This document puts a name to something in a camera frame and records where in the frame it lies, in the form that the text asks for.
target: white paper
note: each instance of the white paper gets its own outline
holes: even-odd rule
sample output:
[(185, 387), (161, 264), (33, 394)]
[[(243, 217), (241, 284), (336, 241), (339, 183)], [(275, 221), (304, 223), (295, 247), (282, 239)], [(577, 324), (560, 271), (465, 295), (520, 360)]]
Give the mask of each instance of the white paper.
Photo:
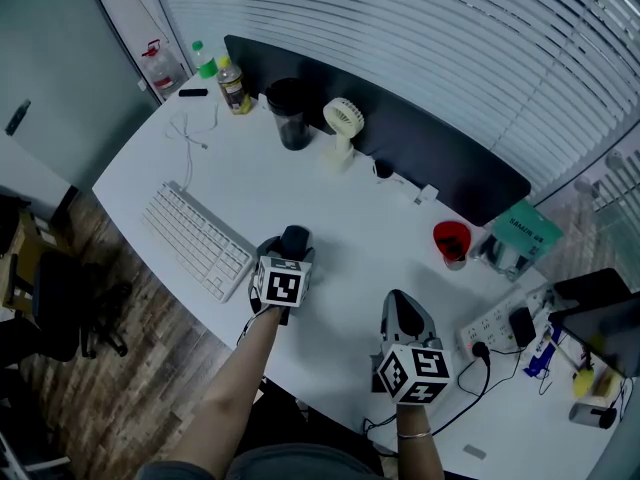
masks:
[(50, 235), (49, 233), (45, 233), (44, 231), (41, 233), (42, 239), (47, 242), (48, 244), (51, 245), (58, 245), (58, 242), (56, 242), (56, 239), (53, 235)]
[(49, 224), (47, 224), (45, 221), (43, 221), (38, 217), (35, 217), (33, 220), (36, 223), (36, 226), (38, 226), (40, 229), (43, 229), (44, 231), (49, 231)]

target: water bottle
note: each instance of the water bottle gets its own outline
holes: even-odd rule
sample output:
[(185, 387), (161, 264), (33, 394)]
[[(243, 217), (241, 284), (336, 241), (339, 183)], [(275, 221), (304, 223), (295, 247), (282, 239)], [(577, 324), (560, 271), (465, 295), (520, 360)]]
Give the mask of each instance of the water bottle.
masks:
[(218, 72), (218, 66), (213, 55), (207, 52), (202, 41), (195, 41), (191, 47), (193, 48), (193, 61), (196, 69), (202, 78), (210, 78)]
[(167, 99), (187, 81), (180, 63), (167, 48), (160, 48), (160, 39), (151, 41), (142, 54), (145, 71), (158, 92)]

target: desk fan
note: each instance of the desk fan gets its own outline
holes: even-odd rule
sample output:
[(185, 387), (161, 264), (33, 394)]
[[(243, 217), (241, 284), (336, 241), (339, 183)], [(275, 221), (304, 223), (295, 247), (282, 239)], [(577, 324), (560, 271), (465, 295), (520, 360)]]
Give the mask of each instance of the desk fan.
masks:
[(364, 127), (362, 112), (345, 98), (334, 98), (322, 109), (327, 124), (336, 132), (336, 143), (326, 153), (337, 172), (346, 171), (353, 162), (353, 139)]

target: black remote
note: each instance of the black remote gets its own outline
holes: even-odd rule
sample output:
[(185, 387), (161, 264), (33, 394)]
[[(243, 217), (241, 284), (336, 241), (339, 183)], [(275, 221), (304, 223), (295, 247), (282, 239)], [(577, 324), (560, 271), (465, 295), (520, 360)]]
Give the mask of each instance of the black remote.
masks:
[(209, 89), (180, 89), (178, 91), (178, 96), (181, 98), (206, 96), (207, 94), (209, 94)]

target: gray wall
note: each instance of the gray wall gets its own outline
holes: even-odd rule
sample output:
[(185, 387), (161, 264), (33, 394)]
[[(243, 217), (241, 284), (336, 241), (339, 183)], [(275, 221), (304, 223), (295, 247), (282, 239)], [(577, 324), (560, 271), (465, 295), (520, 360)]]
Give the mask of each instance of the gray wall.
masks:
[(0, 131), (0, 194), (29, 199), (31, 210), (50, 219), (69, 183)]

